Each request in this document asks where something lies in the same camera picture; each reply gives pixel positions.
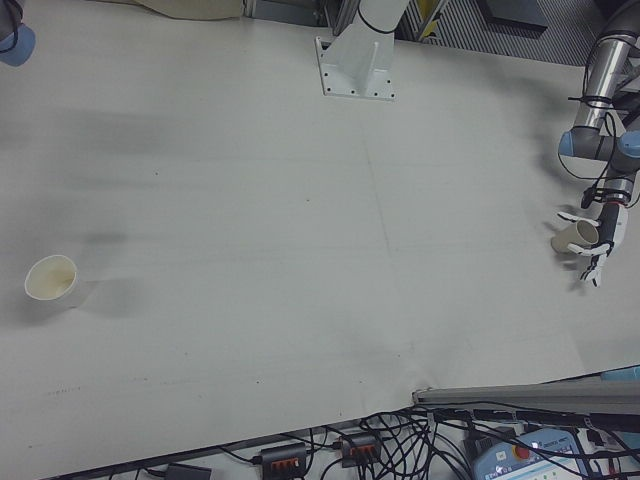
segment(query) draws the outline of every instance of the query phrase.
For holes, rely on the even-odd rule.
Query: robotic hand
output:
[[[602,282],[607,258],[624,239],[627,206],[633,197],[636,174],[640,172],[640,117],[629,114],[620,117],[626,131],[618,136],[611,113],[635,108],[627,104],[635,95],[621,92],[618,84],[624,78],[627,59],[636,51],[639,39],[640,0],[627,0],[611,16],[593,45],[585,65],[582,94],[573,99],[580,102],[573,127],[562,135],[558,145],[558,155],[606,162],[600,176],[591,179],[595,182],[584,191],[581,202],[584,209],[592,202],[601,203],[598,219],[558,213],[567,222],[584,220],[597,229],[598,239],[594,245],[565,245],[570,252],[591,257],[591,264],[580,279],[596,287]],[[607,119],[612,120],[611,129]],[[601,134],[603,126],[608,135]]]
[[[593,247],[582,247],[575,243],[570,243],[567,248],[578,255],[591,257],[591,264],[580,276],[583,282],[592,282],[593,285],[599,287],[602,283],[602,268],[607,258],[616,248],[618,248],[624,240],[624,234],[627,229],[628,212],[627,208],[621,203],[606,203],[602,207],[602,212],[597,220],[590,218],[578,217],[565,212],[558,212],[558,216],[571,223],[583,220],[597,228],[599,240]]]

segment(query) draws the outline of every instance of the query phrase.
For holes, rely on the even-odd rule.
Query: mounting plate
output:
[[[367,98],[371,100],[395,100],[395,91],[391,83],[389,70],[373,70],[366,89],[363,91],[356,80],[342,72],[340,66],[323,62],[324,52],[331,42],[316,37],[316,55],[320,66],[320,80],[325,95],[336,97]]]

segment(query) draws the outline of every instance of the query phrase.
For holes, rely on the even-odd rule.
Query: blue object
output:
[[[605,381],[631,382],[640,380],[640,367],[622,368],[620,370],[610,370],[600,374],[600,378]],[[640,448],[640,433],[622,433],[622,439],[631,448]]]
[[[6,50],[13,45],[13,33],[0,41],[0,50]],[[15,48],[5,53],[0,53],[0,62],[11,65],[12,67],[19,67],[24,62],[29,60],[29,57],[33,53],[33,49],[36,46],[36,34],[26,25],[20,25],[18,27],[18,43]]]
[[[627,157],[640,158],[640,131],[625,132],[618,140],[618,148]]]
[[[564,132],[562,134],[560,144],[558,145],[558,153],[560,155],[573,157],[573,135],[571,135],[571,132]]]
[[[580,453],[576,439],[565,430],[543,428],[518,437],[518,440],[541,450]],[[554,461],[586,475],[581,460],[554,457]],[[509,443],[498,443],[485,451],[473,465],[475,480],[554,480],[564,476],[557,465],[547,462],[535,452]]]
[[[620,370],[609,370],[600,374],[602,380],[619,380],[630,382],[632,380],[640,380],[640,367],[622,368]]]

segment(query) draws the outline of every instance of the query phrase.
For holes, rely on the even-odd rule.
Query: red button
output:
[[[526,460],[531,456],[531,452],[524,448],[524,447],[514,447],[513,448],[513,455],[518,459],[518,460]]]

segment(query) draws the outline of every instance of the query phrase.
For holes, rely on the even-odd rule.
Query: gray floor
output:
[[[487,25],[475,0],[451,0],[438,26],[438,37],[425,43],[529,58],[565,65],[584,65],[604,24],[592,0],[538,0],[549,28],[538,38],[520,29]]]

